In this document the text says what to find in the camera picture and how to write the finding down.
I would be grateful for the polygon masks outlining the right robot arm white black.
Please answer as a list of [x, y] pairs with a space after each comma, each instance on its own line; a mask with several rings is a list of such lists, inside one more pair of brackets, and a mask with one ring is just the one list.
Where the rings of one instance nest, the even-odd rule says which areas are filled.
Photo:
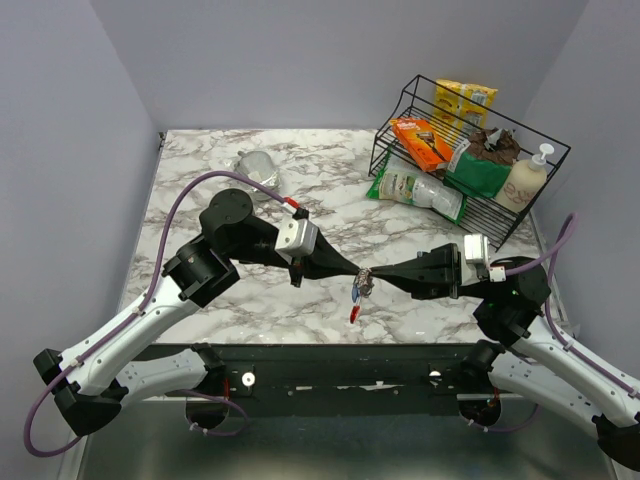
[[540, 265], [492, 261], [488, 240], [464, 236], [370, 273], [412, 298], [474, 297], [485, 335], [460, 367], [469, 390], [492, 385], [525, 397], [582, 428], [612, 460], [639, 468], [639, 381], [557, 327], [542, 307], [551, 290]]

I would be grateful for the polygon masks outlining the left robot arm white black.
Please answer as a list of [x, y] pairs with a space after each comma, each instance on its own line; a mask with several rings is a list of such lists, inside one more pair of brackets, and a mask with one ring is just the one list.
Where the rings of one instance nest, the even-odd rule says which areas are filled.
[[147, 290], [89, 338], [34, 359], [67, 425], [78, 436], [110, 423], [148, 386], [131, 361], [173, 325], [205, 308], [239, 281], [235, 261], [283, 268], [302, 279], [353, 276], [359, 268], [335, 250], [302, 209], [275, 227], [253, 213], [250, 196], [218, 192], [200, 214], [201, 232], [160, 268]]

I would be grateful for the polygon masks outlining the red carabiner keyring with chain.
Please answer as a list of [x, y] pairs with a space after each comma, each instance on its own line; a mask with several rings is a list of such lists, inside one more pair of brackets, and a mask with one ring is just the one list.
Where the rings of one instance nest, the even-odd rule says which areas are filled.
[[[372, 276], [372, 272], [369, 268], [361, 268], [359, 270], [359, 272], [356, 274], [354, 281], [352, 283], [353, 285], [357, 285], [359, 287], [359, 285], [363, 282], [366, 281], [368, 279], [371, 279], [373, 281], [373, 276]], [[366, 299], [365, 297], [362, 297], [360, 295], [359, 301], [357, 303], [353, 303], [351, 311], [350, 311], [350, 315], [349, 315], [349, 323], [350, 324], [354, 324], [356, 322], [356, 320], [358, 319], [359, 315], [360, 315], [360, 311], [361, 311], [361, 302], [363, 299]]]

